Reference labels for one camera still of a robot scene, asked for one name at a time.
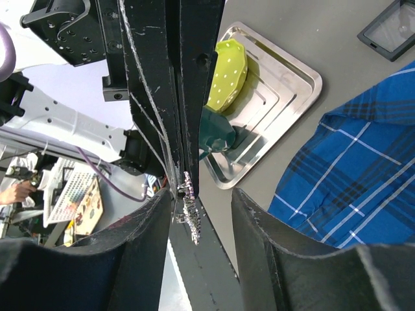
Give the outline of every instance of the gray table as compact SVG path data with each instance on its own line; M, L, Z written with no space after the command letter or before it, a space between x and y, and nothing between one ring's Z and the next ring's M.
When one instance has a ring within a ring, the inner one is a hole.
M323 78L319 100L238 184L268 209L289 161L312 136L321 116L378 83L415 59L412 48L394 63L361 43L356 35L392 0L229 0L220 36L241 21ZM200 167L200 198L237 270L231 228L231 190L214 184L205 164Z

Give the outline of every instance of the wire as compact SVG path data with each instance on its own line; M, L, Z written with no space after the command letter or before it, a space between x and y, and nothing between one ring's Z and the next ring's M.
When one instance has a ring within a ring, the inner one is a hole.
M33 152L38 152L38 151L41 151L41 149L37 148L37 149L33 149L31 151L23 152L22 154L10 155L8 157L4 157L4 158L0 159L0 162L2 162L3 160L12 159L13 157L23 157L23 156L27 156L28 154L31 154Z
M112 189L114 189L115 191L117 191L119 194L121 194L121 195L123 195L123 196L125 196L126 198L128 198L128 199L130 199L130 200L132 200L132 201L135 201L135 202L139 202L139 203L143 203L145 200L146 200L146 198L147 198L147 196L144 196L142 199L139 199L139 198L135 198L135 197L133 197L133 196L131 196L131 195L129 195L128 193L126 193L126 192L124 192L124 191L122 191L120 188L118 188L116 185L114 185L113 183L112 183L112 181L110 181L100 170L99 170L99 168L97 168L96 166L95 166L95 164L93 164L92 163L92 161L89 159L89 157L85 154L85 152L81 149L81 148L79 148L79 147L76 147L77 148L77 150L78 150L78 152L79 152L79 154L84 158L84 160L85 160L85 162L93 169L93 171L95 172L95 173L97 173L97 175L99 176L99 177L101 177L101 179L102 180L104 180L107 184L108 184L108 186L110 186ZM144 188L144 193L146 194L147 193L147 186L145 186L145 188Z

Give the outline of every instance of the yellow-green octagonal lid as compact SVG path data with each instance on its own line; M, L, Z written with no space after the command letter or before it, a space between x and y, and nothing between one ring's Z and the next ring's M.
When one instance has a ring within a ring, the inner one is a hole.
M207 105L222 112L241 91L248 72L245 48L235 39L216 44L218 59Z

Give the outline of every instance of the plaid fabric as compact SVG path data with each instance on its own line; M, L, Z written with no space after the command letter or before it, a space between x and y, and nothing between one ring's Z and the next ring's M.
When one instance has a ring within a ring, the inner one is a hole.
M415 242L415 62L325 114L269 213L337 248Z

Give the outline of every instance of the person's hand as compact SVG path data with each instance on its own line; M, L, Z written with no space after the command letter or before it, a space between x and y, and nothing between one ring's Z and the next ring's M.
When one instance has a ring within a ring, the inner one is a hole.
M23 202L26 200L30 193L35 191L36 188L33 187L29 181L24 181L23 183L16 183L6 191L0 193L0 205L8 205Z

